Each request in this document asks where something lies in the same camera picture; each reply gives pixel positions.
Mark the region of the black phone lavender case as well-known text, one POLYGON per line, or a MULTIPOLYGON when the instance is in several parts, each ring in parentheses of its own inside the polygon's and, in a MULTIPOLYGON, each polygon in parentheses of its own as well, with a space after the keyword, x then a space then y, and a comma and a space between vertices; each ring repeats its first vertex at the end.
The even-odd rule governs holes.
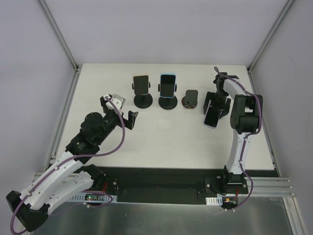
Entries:
POLYGON ((207 127, 216 128, 220 119, 221 111, 214 107, 208 107, 203 124, 207 127))

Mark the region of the black round-base phone stand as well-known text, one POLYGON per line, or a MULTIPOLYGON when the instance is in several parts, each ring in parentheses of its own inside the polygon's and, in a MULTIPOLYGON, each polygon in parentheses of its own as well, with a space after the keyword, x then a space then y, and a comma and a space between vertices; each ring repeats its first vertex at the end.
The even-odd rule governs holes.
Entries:
POLYGON ((139 85, 136 85, 134 82, 132 83, 132 89, 134 90, 134 105, 140 109, 149 108, 153 103, 153 97, 149 91, 147 91, 147 94, 142 94, 138 87, 139 85))

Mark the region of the black phone cream case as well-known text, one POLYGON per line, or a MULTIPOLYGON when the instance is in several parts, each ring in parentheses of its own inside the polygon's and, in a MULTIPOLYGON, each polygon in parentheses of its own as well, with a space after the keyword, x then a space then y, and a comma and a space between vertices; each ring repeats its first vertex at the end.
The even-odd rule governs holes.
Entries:
POLYGON ((148 75, 134 75, 132 89, 135 95, 147 95, 149 93, 150 82, 148 75))

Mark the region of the black phone blue case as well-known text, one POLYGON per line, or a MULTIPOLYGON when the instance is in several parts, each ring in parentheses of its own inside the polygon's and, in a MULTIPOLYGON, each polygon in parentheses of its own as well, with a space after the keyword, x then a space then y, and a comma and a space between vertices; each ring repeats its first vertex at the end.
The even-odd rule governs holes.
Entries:
POLYGON ((158 90, 160 97, 173 98, 177 90, 176 75, 174 73, 162 73, 158 90))

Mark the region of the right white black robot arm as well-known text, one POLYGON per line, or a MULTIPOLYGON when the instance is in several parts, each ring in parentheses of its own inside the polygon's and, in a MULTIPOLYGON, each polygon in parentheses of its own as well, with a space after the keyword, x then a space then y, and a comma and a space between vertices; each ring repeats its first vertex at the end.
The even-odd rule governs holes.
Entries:
POLYGON ((206 94, 203 123, 217 128, 219 120, 230 114, 233 141, 221 176, 213 180, 209 188, 214 193, 226 195, 246 184, 246 156, 252 137, 262 128, 263 97, 250 93, 237 76, 226 72, 218 72, 213 83, 216 91, 206 94))

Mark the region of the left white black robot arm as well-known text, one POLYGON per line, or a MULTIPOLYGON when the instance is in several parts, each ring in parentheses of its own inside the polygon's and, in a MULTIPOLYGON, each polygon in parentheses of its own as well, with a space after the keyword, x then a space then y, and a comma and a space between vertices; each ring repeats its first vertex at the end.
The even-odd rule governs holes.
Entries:
POLYGON ((10 221, 11 233, 15 219, 23 225, 20 232, 32 232, 42 226, 48 217, 72 196, 88 190, 99 190, 103 186, 103 172, 95 165, 86 163, 99 157, 100 145, 119 126, 122 134, 134 128, 137 112, 128 112, 124 119, 120 112, 107 110, 105 115, 89 113, 81 124, 79 133, 66 146, 61 157, 36 181, 21 192, 11 191, 6 200, 13 213, 10 221))

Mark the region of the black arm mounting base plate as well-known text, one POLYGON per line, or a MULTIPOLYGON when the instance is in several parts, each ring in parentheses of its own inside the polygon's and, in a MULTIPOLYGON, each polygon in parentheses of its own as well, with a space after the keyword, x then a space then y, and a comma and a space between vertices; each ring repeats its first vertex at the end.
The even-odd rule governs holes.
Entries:
POLYGON ((222 169, 101 167, 90 188, 116 196, 118 202, 204 205, 217 195, 247 195, 248 181, 225 184, 222 169))

